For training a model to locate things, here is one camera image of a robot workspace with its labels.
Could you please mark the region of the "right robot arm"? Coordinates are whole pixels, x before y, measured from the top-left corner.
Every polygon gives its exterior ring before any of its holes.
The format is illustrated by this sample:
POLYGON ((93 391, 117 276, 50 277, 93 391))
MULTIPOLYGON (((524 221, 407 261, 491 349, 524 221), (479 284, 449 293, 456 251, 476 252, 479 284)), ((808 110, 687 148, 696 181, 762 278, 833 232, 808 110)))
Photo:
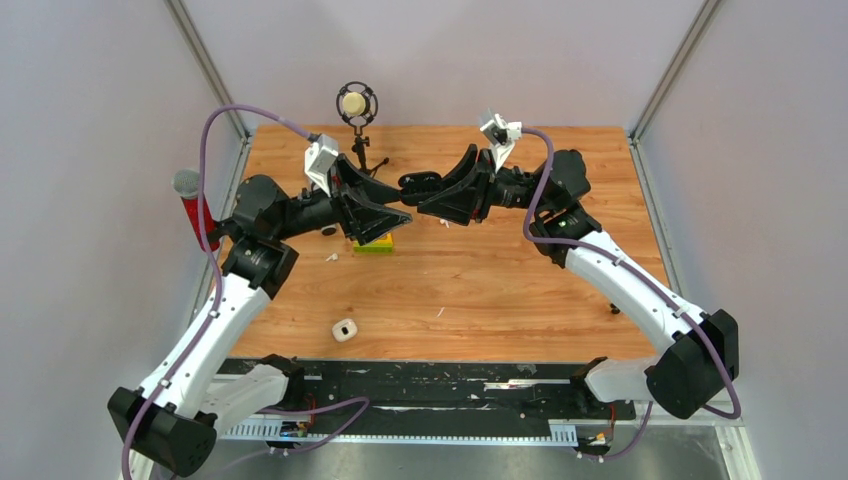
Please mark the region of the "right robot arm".
POLYGON ((417 202, 421 214, 459 225, 480 223, 494 207, 520 208, 531 220, 527 238, 555 265, 600 291, 649 340, 653 357, 590 362, 571 390, 571 403, 596 417, 611 402, 653 401, 688 419, 711 410, 721 391, 731 398, 724 418, 741 414, 733 381, 739 374, 739 328, 723 309, 709 313, 671 291, 615 243, 581 204, 591 185, 582 155, 558 150, 532 173, 496 169, 488 149, 471 145, 446 178, 427 175, 417 202))

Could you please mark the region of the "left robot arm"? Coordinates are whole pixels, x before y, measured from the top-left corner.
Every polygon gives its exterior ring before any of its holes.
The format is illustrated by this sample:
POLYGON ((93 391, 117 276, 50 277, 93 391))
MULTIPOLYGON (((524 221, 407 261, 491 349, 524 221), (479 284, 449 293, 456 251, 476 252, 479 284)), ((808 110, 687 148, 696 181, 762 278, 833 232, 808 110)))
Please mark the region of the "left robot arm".
POLYGON ((298 411, 306 400, 303 370, 273 355, 220 389, 211 382, 246 327, 275 298, 298 259, 292 237, 338 224, 345 236, 373 242, 408 224, 396 208, 398 189, 365 174, 345 156, 328 173, 327 190, 288 195, 269 176, 237 190, 232 215, 212 237, 232 248, 215 265, 215 286, 194 322, 161 364, 135 389, 119 388, 107 408, 126 452, 138 453, 180 477, 194 474, 217 439, 271 406, 298 411))

